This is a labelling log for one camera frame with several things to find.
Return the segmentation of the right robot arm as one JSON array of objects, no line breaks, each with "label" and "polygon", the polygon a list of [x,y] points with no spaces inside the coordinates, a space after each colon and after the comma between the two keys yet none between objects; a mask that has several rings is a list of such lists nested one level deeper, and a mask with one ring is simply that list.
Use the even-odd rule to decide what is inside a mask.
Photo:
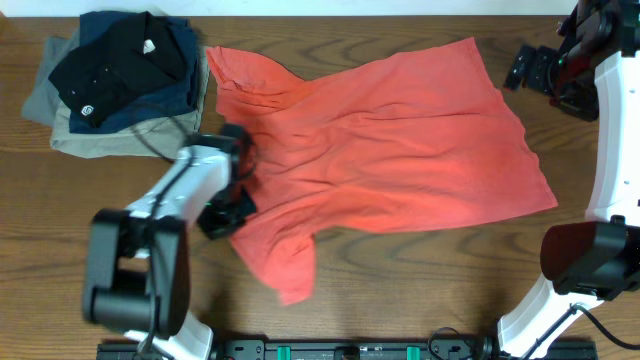
[{"label": "right robot arm", "polygon": [[580,1],[557,33],[557,49],[522,46],[504,85],[599,123],[593,191],[584,221],[546,232],[540,277],[476,359],[594,359],[594,343],[561,334],[639,288],[639,2]]}]

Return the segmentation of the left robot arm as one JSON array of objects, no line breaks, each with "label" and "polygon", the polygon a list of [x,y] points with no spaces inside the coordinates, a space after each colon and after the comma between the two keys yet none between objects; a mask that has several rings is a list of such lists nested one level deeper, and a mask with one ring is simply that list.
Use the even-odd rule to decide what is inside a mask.
[{"label": "left robot arm", "polygon": [[215,335],[189,309],[188,232],[208,211],[229,233],[243,210],[234,197],[256,165],[252,145],[192,144],[141,198],[92,219],[82,297],[85,320],[119,331],[99,359],[212,359]]}]

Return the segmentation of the red soccer t-shirt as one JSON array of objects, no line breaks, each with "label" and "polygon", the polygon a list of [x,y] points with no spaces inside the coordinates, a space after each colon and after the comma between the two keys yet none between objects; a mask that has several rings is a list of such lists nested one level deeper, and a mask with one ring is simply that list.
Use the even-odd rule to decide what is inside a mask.
[{"label": "red soccer t-shirt", "polygon": [[232,244],[285,305],[313,294],[321,230],[443,230],[557,204],[471,38],[314,80],[244,50],[206,59],[217,112],[258,155],[257,210]]}]

